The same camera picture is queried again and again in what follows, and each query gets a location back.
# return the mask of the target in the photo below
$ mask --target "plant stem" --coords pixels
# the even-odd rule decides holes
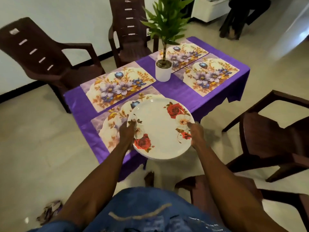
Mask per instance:
[[[162,58],[162,65],[166,65],[166,43],[163,43],[163,58]]]

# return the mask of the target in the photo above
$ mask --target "chair backrest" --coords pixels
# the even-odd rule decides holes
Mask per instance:
[[[140,20],[146,19],[142,6],[144,0],[109,0],[113,15],[114,31],[117,32],[120,47],[123,43],[143,41],[147,44],[146,29]]]
[[[71,67],[57,42],[29,17],[0,29],[0,49],[35,74],[60,75]]]
[[[309,116],[286,127],[291,130],[296,145],[296,154],[309,157]]]

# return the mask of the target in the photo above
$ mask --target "white flower pot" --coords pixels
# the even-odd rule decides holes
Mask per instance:
[[[166,82],[171,78],[172,66],[170,68],[159,68],[157,62],[155,64],[155,77],[158,81]]]

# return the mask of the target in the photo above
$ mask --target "red rose print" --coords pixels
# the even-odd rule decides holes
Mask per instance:
[[[179,103],[169,105],[167,110],[172,119],[175,119],[179,114],[184,114],[183,108]]]
[[[148,137],[148,134],[144,134],[144,136],[140,139],[134,140],[134,145],[137,147],[137,149],[144,149],[147,150],[151,147],[150,139]]]
[[[182,138],[184,138],[186,140],[191,139],[191,134],[188,134],[186,132],[182,132],[181,135],[182,135]]]

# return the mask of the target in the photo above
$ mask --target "white wall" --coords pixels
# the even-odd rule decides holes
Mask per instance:
[[[145,0],[152,10],[154,0]],[[97,55],[111,50],[108,30],[112,22],[109,0],[0,0],[0,27],[30,17],[51,38],[63,43],[92,43]],[[64,50],[72,65],[90,59],[84,50]],[[33,80],[0,51],[0,94]]]

